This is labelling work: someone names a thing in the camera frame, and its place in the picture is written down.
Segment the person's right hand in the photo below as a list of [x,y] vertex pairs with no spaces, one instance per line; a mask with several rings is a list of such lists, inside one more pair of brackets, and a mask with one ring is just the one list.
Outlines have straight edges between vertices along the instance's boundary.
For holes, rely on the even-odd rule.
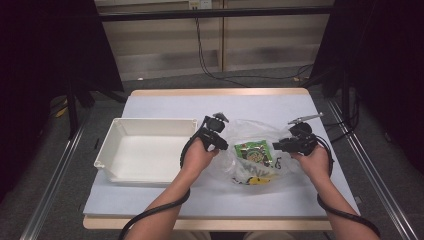
[[319,180],[329,180],[329,159],[327,151],[317,145],[311,154],[305,156],[300,153],[291,153],[291,157],[296,159],[305,174],[313,183]]

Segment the black horizontal bar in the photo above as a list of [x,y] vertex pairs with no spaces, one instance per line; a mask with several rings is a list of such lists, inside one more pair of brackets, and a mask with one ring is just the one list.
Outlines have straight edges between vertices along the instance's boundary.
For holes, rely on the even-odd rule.
[[199,19],[199,18],[226,18],[226,17],[279,16],[279,15],[314,15],[314,14],[330,14],[333,11],[334,11],[334,8],[331,6],[237,8],[237,9],[101,13],[99,15],[99,18],[103,22],[114,22],[114,21],[170,20],[170,19],[193,19],[193,18]]

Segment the person's left leg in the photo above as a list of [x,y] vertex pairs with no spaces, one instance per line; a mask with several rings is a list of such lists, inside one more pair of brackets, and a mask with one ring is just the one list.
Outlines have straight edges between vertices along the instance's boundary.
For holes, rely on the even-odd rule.
[[208,232],[174,231],[171,240],[212,240]]

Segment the clear printed plastic bag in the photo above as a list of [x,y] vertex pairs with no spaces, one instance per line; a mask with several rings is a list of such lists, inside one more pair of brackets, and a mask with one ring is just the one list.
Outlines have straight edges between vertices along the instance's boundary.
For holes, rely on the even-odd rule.
[[[224,130],[223,138],[227,150],[221,150],[208,167],[213,177],[233,184],[265,185],[300,171],[298,162],[287,152],[274,150],[273,143],[290,137],[287,127],[277,129],[263,122],[237,119]],[[272,163],[265,167],[258,163],[239,158],[234,146],[245,142],[265,140],[268,144]]]

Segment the person's left hand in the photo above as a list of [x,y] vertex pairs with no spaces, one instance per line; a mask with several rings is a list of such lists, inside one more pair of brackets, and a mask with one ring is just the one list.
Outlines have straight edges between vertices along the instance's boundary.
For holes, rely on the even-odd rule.
[[181,170],[182,175],[191,179],[198,178],[218,153],[219,149],[216,148],[207,151],[203,142],[196,138],[185,154]]

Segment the green snack packet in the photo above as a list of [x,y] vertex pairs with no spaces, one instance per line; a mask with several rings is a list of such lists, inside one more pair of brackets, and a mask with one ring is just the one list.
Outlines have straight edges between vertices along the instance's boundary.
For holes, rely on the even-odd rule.
[[265,167],[269,167],[272,163],[270,150],[265,140],[236,144],[234,148],[236,155],[241,159],[258,163]]

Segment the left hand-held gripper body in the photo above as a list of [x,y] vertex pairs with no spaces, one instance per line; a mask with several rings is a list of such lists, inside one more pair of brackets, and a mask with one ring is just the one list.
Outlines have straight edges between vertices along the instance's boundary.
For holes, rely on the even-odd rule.
[[206,116],[200,128],[199,137],[203,142],[204,148],[208,149],[210,144],[214,143],[214,140],[224,130],[225,123],[229,120],[225,117],[222,112],[213,114],[211,117]]

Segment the black stand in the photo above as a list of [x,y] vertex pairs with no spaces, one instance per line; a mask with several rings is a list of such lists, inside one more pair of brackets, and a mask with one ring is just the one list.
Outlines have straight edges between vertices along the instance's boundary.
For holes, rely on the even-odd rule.
[[341,122],[352,132],[358,123],[358,107],[351,104],[349,75],[341,66],[330,66],[325,70],[311,75],[300,84],[301,88],[308,89],[320,85],[321,93],[325,98],[334,98],[337,93],[341,97]]
[[126,96],[121,96],[115,93],[113,90],[108,90],[106,87],[102,87],[92,81],[68,79],[66,81],[66,99],[67,109],[69,112],[68,116],[70,124],[70,139],[76,135],[79,129],[76,101],[79,101],[83,108],[90,109],[94,106],[95,103],[95,100],[91,95],[91,91],[100,92],[102,95],[113,99],[118,103],[125,103],[127,101]]

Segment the white wall socket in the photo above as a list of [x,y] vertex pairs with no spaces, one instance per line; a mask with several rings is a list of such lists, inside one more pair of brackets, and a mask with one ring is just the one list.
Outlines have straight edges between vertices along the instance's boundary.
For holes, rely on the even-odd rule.
[[212,0],[189,0],[190,10],[210,10],[212,8]]

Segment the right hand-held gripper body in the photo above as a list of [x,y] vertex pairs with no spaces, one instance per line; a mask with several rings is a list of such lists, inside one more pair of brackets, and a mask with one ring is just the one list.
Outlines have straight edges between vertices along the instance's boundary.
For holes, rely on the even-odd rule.
[[307,124],[307,121],[320,118],[322,116],[322,113],[318,113],[315,115],[298,117],[288,122],[288,124],[292,124],[289,131],[292,134],[294,142],[298,145],[297,152],[302,153],[303,155],[309,155],[312,153],[313,149],[318,144],[318,140],[317,136],[312,133],[312,128],[309,124]]

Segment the metal floor rail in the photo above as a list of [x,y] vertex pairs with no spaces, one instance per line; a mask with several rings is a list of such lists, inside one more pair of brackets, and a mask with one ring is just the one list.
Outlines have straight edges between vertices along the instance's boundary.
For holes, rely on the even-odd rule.
[[402,240],[419,240],[415,233],[410,221],[405,215],[404,211],[400,208],[387,188],[385,182],[381,178],[378,170],[374,166],[372,159],[364,149],[357,135],[353,130],[347,127],[346,123],[342,121],[342,110],[335,100],[328,100],[328,105],[333,113],[335,119],[340,121],[339,127],[346,137],[351,149],[353,150],[357,160],[361,164],[365,174],[367,175],[371,185],[373,186],[376,194],[378,195],[381,203],[383,204],[386,212],[388,213],[392,223],[396,227]]
[[81,123],[78,125],[73,137],[68,140],[65,150],[58,161],[56,169],[53,172],[42,198],[31,215],[19,240],[37,240],[58,193],[61,182],[79,145],[89,118],[90,113],[85,113],[81,117]]

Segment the wooden table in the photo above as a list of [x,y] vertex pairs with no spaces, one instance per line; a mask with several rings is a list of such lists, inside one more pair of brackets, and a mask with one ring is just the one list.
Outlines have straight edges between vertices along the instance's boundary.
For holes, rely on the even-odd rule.
[[[257,120],[283,127],[317,109],[304,88],[156,89],[133,91],[123,116],[200,119],[209,112],[222,112],[230,120]],[[100,171],[84,210],[83,225],[91,230],[121,229],[162,191],[161,187],[118,186]],[[209,171],[192,187],[175,228],[212,232],[332,229],[304,173],[286,183],[277,180],[260,191],[220,182]]]

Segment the pale table mat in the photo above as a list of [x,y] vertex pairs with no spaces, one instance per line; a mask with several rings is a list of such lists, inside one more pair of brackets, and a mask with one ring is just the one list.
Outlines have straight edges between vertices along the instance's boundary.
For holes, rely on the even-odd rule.
[[[87,216],[130,218],[143,212],[180,170],[183,146],[205,116],[228,118],[222,137],[233,146],[289,135],[290,121],[307,117],[313,133],[326,134],[308,94],[131,96],[112,121],[95,160],[98,170],[84,208]],[[260,185],[233,179],[233,148],[220,152],[191,187],[185,219],[322,218],[316,190],[299,163],[272,153],[279,176]]]

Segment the black curtain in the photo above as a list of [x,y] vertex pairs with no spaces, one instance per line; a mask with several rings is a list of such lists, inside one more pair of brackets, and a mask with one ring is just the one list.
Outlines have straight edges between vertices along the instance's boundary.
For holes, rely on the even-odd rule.
[[0,202],[32,159],[58,96],[123,89],[94,0],[0,0]]
[[312,70],[324,94],[348,80],[424,174],[424,0],[334,0]]

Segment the white plastic box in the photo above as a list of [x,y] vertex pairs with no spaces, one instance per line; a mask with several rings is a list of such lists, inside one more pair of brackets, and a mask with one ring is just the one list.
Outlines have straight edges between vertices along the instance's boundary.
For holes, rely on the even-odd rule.
[[115,118],[94,166],[113,183],[168,185],[196,130],[196,119]]

